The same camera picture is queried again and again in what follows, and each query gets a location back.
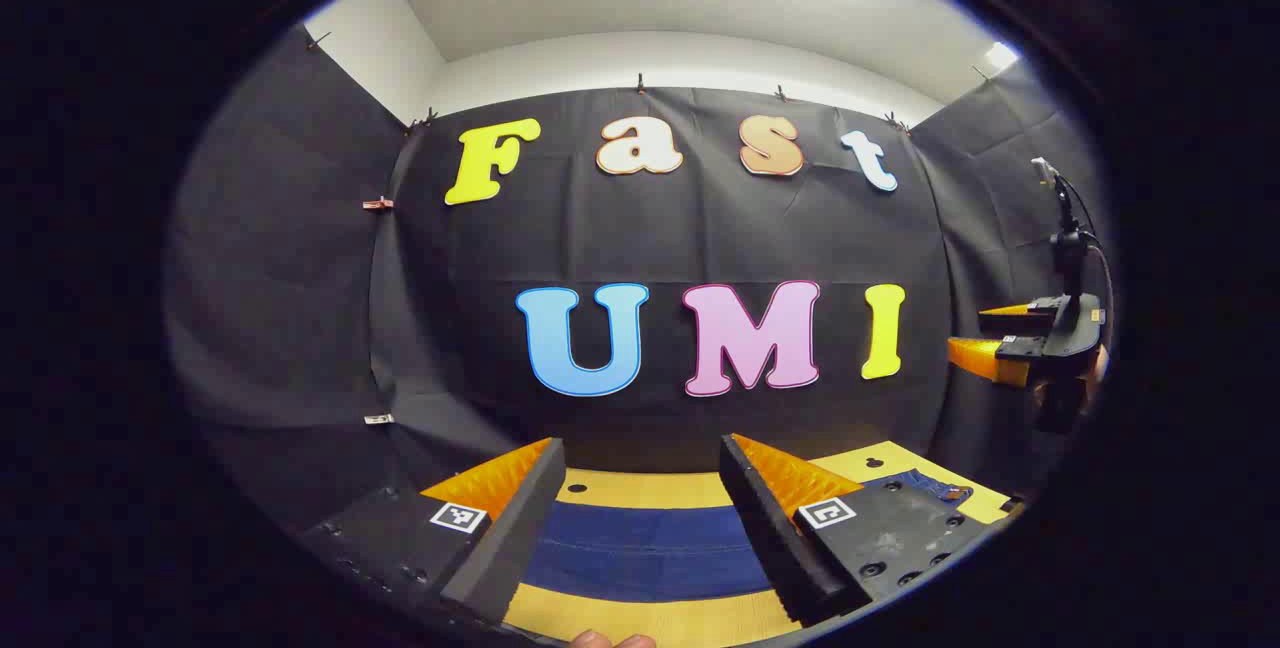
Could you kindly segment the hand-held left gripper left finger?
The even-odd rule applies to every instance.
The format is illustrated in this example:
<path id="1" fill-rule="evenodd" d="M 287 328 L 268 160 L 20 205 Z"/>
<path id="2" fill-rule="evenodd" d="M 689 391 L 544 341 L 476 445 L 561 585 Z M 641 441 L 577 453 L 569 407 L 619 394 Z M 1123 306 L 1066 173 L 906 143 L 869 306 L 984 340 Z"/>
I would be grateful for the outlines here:
<path id="1" fill-rule="evenodd" d="M 548 437 L 431 487 L 394 474 L 300 539 L 406 617 L 498 628 L 564 478 L 564 443 Z"/>

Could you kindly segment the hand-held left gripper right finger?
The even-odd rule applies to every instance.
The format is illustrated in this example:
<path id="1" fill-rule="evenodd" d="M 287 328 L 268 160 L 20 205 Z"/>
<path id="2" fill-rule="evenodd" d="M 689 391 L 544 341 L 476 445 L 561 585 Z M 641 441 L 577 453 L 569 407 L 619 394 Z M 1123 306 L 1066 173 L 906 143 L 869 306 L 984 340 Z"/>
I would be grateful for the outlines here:
<path id="1" fill-rule="evenodd" d="M 997 530 L 916 470 L 859 483 L 739 434 L 719 479 L 787 616 L 809 628 L 888 601 Z"/>

